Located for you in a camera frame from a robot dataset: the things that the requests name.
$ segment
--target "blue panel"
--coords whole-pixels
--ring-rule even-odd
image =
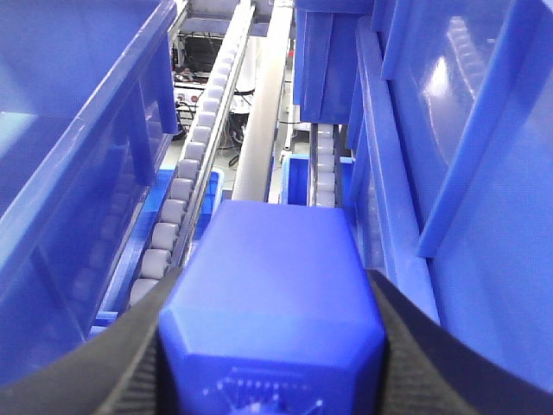
[[[397,2],[385,75],[422,225],[429,217],[478,95],[509,2]]]
[[[505,100],[496,94],[493,130],[432,269],[445,327],[553,391],[553,15],[540,2],[519,7],[532,24],[514,32],[511,65],[494,75],[510,81]]]
[[[181,413],[374,405],[384,331],[341,209],[224,202],[160,333]]]
[[[284,160],[282,204],[307,206],[308,159],[307,155],[294,154]]]
[[[175,6],[6,0],[0,16],[4,384],[77,346],[93,323],[176,130]]]
[[[378,38],[370,30],[369,17],[359,20],[357,46],[365,112],[367,140],[365,146],[369,153],[377,202],[377,206],[372,208],[378,210],[386,275],[414,304],[437,321],[438,315],[428,269],[424,259],[416,255],[419,231],[391,109],[390,94],[386,82],[379,76],[382,60]],[[357,187],[357,184],[353,184],[353,191]],[[374,217],[371,207],[365,206],[372,199],[366,194],[370,191],[370,186],[366,186],[366,180],[365,186],[360,184],[357,191],[363,203],[363,212],[368,216],[362,222],[366,227],[371,220],[374,221],[371,219]]]
[[[361,15],[305,15],[305,40],[298,48],[303,51],[300,118],[311,123],[347,124],[357,71],[352,39]]]
[[[354,13],[370,15],[374,0],[296,0],[299,10],[316,11],[319,13]]]
[[[296,51],[294,54],[294,105],[300,105],[303,97],[303,49],[305,46],[306,13],[296,10]]]

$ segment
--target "blue crate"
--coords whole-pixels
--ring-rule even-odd
[[[225,201],[159,320],[174,413],[375,405],[385,332],[339,209]]]
[[[175,14],[170,0],[0,2],[0,385],[93,324],[176,132]]]
[[[360,232],[376,208],[392,282],[470,348],[553,391],[550,3],[377,6],[382,20],[359,19],[348,138]]]

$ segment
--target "blue plastic surface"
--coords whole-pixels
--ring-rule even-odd
[[[143,204],[130,237],[125,244],[117,268],[113,272],[99,316],[103,312],[124,312],[127,310],[130,288],[135,278],[137,278],[137,271],[139,271],[137,269],[139,260],[144,249],[149,244],[152,227],[156,223],[159,210],[165,200],[165,195],[174,173],[175,166],[162,166],[160,168],[156,185],[150,190]],[[201,204],[200,217],[194,233],[194,242],[198,242],[201,239],[211,220],[212,214],[217,210],[222,199],[224,182],[225,173],[220,169],[213,169]]]
[[[220,169],[213,169],[209,177],[203,202],[201,203],[200,216],[196,222],[194,240],[199,241],[211,221],[212,215],[217,211],[223,199],[223,185],[225,184],[225,173]]]
[[[352,39],[361,16],[298,10],[294,101],[302,121],[347,124],[357,71]]]
[[[169,0],[0,2],[0,384],[81,344],[176,132]]]
[[[340,209],[223,202],[160,335],[181,413],[374,405],[385,333]]]
[[[419,308],[549,391],[551,39],[538,0],[377,1],[359,20],[347,140],[365,264],[380,241]]]
[[[280,202],[283,205],[308,204],[309,156],[294,154],[284,159],[283,188]]]
[[[370,15],[374,0],[296,0],[295,6],[299,10],[315,11],[319,13],[352,13],[355,15]]]

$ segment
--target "blue bin wall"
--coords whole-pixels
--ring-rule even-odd
[[[167,52],[175,7],[8,0],[0,15],[5,384],[81,344],[93,323],[176,131]]]
[[[350,119],[359,122],[361,100],[365,132],[353,128],[348,144],[357,214],[369,216],[358,221],[365,258],[376,208],[394,284],[427,314],[434,303],[435,319],[469,347],[553,391],[551,7],[393,9],[388,35],[369,18],[357,33]],[[426,297],[409,279],[426,282]]]
[[[298,10],[294,101],[302,121],[347,124],[357,70],[351,39],[361,16]]]

